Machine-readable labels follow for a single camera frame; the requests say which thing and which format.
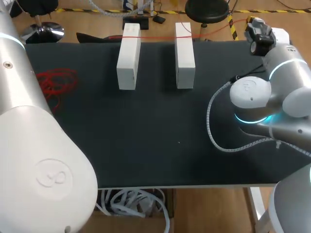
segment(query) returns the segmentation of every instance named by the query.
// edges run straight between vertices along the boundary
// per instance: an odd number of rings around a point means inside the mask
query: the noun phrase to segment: white foam block
[[[181,23],[176,23],[175,35],[176,37],[191,36],[190,23],[183,23],[183,25]],[[193,88],[195,62],[191,37],[175,39],[175,59],[177,88]]]
[[[138,23],[126,23],[123,36],[140,36]],[[140,38],[122,38],[117,75],[120,90],[135,90],[140,54]]]

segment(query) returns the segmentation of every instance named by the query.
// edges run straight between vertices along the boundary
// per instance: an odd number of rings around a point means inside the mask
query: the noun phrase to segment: stool
[[[229,5],[225,0],[188,0],[185,12],[193,21],[201,23],[200,34],[206,34],[208,24],[227,18]]]
[[[58,23],[41,22],[40,16],[50,14],[58,6],[58,0],[17,0],[20,8],[35,18],[35,24],[26,28],[20,38],[26,44],[56,43],[64,35],[64,28]]]
[[[259,187],[249,189],[255,233],[311,232],[311,165],[277,183],[267,210],[264,210]]]

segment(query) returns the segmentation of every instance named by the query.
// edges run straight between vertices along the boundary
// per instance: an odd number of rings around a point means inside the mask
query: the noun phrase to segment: table
[[[244,41],[193,47],[192,90],[176,89],[174,44],[161,42],[142,43],[136,90],[121,91],[118,43],[26,46],[36,73],[77,71],[78,86],[61,98],[55,118],[92,163],[99,188],[258,186],[277,183],[311,162],[286,145],[276,149],[274,142],[234,154],[214,148],[206,130],[209,99],[261,59],[249,54]],[[211,130],[220,146],[235,148],[256,138],[238,128],[228,91],[212,107]]]

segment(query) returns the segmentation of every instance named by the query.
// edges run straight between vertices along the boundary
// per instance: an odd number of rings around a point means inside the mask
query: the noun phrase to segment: red cable
[[[60,105],[60,96],[76,86],[77,73],[75,70],[59,68],[39,73],[37,79],[46,100],[53,97],[57,99],[57,104],[52,110],[55,112]]]
[[[239,19],[239,20],[236,20],[233,23],[239,23],[239,22],[246,22],[246,19]],[[212,35],[212,34],[215,34],[219,31],[221,31],[222,29],[226,28],[227,26],[229,26],[230,24],[226,24],[225,26],[213,31],[213,32],[210,32],[210,33],[206,33],[206,34],[198,34],[198,35],[192,35],[192,36],[121,36],[121,35],[116,35],[116,36],[109,36],[108,38],[109,39],[117,39],[117,38],[142,38],[142,39],[176,39],[176,38],[200,38],[200,37],[203,37],[203,36],[207,36],[207,35]]]

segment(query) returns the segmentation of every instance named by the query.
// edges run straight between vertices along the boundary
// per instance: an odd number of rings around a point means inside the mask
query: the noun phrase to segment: white cable bundle
[[[156,197],[155,195],[143,191],[141,189],[123,189],[115,194],[110,200],[110,207],[113,211],[112,213],[106,209],[106,205],[109,202],[111,196],[111,189],[101,189],[101,206],[96,204],[96,207],[102,211],[107,216],[138,216],[146,217],[146,214],[153,209],[154,202],[158,202],[161,207],[158,209],[160,212],[163,210],[166,226],[164,233],[168,233],[170,229],[170,218],[168,211],[165,207],[165,195],[161,189],[156,189],[162,194],[162,200]],[[148,210],[142,212],[134,210],[134,208],[142,201],[148,199],[150,204]]]
[[[3,3],[4,3],[5,6],[8,6],[11,3],[13,3],[13,2],[14,2],[14,0],[3,0]]]
[[[215,142],[215,140],[214,140],[214,138],[213,138],[213,136],[212,136],[212,133],[211,133],[211,131],[210,131],[210,127],[209,127],[209,115],[210,115],[210,110],[211,110],[213,101],[214,101],[214,99],[216,98],[216,96],[217,96],[222,90],[226,89],[227,87],[229,87],[229,86],[231,86],[231,85],[232,85],[231,82],[227,82],[225,85],[223,85],[221,88],[219,88],[219,89],[214,93],[214,95],[212,96],[212,98],[210,99],[210,101],[209,101],[209,103],[208,103],[208,107],[207,107],[207,116],[206,116],[206,125],[207,125],[207,133],[208,133],[208,136],[209,136],[211,142],[213,143],[213,145],[214,145],[217,149],[219,149],[219,150],[221,150],[221,151],[223,151],[223,152],[238,152],[238,151],[241,151],[241,150],[244,150],[244,149],[253,147],[253,146],[255,146],[255,145],[259,144],[259,143],[262,143],[262,142],[274,141],[274,139],[266,137],[266,138],[262,138],[262,139],[259,139],[259,140],[257,140],[257,141],[254,141],[254,142],[252,142],[252,143],[249,143],[249,144],[247,144],[247,145],[245,145],[245,146],[243,146],[243,147],[239,147],[239,148],[235,148],[235,149],[225,149],[225,148],[222,148],[222,147],[220,147],[220,146]],[[288,146],[294,148],[295,150],[297,150],[297,151],[303,153],[304,155],[307,155],[307,156],[311,157],[311,153],[309,153],[309,152],[307,152],[307,151],[305,151],[305,150],[303,150],[303,149],[301,149],[301,148],[299,148],[299,147],[297,147],[297,146],[295,146],[295,145],[293,145],[293,144],[290,144],[290,143],[287,143],[287,142],[283,142],[283,141],[282,141],[282,143],[284,143],[284,144],[286,144],[286,145],[288,145]]]
[[[143,6],[139,9],[136,9],[134,11],[131,12],[127,12],[127,13],[111,13],[111,12],[107,12],[105,10],[103,10],[102,8],[100,8],[99,6],[97,6],[93,0],[88,0],[88,3],[90,5],[92,5],[96,10],[98,10],[100,13],[104,14],[105,16],[110,16],[110,17],[126,17],[126,16],[132,16],[137,14],[139,11],[145,9],[147,6],[149,6],[151,4],[153,0],[148,0],[145,4],[143,4]]]

